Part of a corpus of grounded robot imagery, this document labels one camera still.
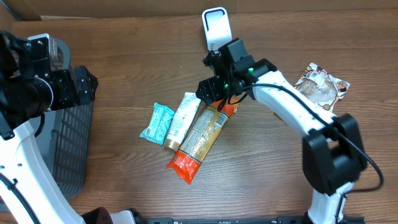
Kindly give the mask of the white cream tube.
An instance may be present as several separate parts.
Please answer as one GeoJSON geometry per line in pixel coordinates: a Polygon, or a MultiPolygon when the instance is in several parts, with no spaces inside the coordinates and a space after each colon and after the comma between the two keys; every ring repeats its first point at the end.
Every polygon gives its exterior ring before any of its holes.
{"type": "Polygon", "coordinates": [[[197,113],[201,99],[195,93],[186,92],[174,114],[172,123],[166,136],[164,148],[177,151],[183,143],[185,136],[197,113]]]}

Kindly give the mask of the orange noodle packet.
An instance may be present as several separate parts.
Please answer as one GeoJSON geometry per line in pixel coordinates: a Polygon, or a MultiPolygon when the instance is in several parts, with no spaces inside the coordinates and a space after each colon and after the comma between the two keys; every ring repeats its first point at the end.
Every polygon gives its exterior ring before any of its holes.
{"type": "Polygon", "coordinates": [[[221,111],[218,111],[220,104],[221,101],[216,101],[206,106],[178,151],[166,165],[168,169],[173,168],[177,175],[188,184],[192,183],[212,145],[230,117],[236,112],[239,99],[232,97],[221,111]]]}

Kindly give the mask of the teal wipes packet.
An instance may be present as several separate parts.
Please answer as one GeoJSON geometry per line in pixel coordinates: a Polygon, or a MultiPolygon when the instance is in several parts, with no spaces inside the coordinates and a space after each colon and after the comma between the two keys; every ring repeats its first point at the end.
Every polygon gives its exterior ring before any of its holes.
{"type": "Polygon", "coordinates": [[[175,112],[169,107],[154,103],[150,123],[140,134],[150,142],[163,145],[175,112]]]}

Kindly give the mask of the beige nut snack pouch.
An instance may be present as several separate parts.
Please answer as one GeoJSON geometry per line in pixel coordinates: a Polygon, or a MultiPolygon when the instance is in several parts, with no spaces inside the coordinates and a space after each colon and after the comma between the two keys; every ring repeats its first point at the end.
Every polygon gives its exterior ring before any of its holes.
{"type": "Polygon", "coordinates": [[[315,63],[310,63],[295,84],[295,88],[311,102],[332,112],[335,103],[342,99],[350,83],[335,78],[315,63]]]}

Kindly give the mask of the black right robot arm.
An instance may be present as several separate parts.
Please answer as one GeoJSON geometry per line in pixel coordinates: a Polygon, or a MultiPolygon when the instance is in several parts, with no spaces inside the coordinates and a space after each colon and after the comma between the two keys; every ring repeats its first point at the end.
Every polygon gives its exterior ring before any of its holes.
{"type": "Polygon", "coordinates": [[[270,108],[302,138],[302,169],[313,188],[305,221],[344,223],[346,196],[368,162],[356,120],[312,103],[270,61],[255,61],[239,39],[209,51],[203,63],[214,76],[198,84],[198,98],[225,106],[244,93],[270,108]]]}

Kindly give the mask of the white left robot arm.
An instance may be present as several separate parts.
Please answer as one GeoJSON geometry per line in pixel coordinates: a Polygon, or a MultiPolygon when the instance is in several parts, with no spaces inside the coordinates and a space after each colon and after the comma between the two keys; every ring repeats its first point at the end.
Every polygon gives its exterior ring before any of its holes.
{"type": "Polygon", "coordinates": [[[98,80],[86,67],[70,68],[60,40],[27,39],[1,31],[1,198],[19,223],[137,223],[132,209],[104,207],[78,214],[67,202],[40,155],[30,120],[47,111],[95,100],[98,80]]]}

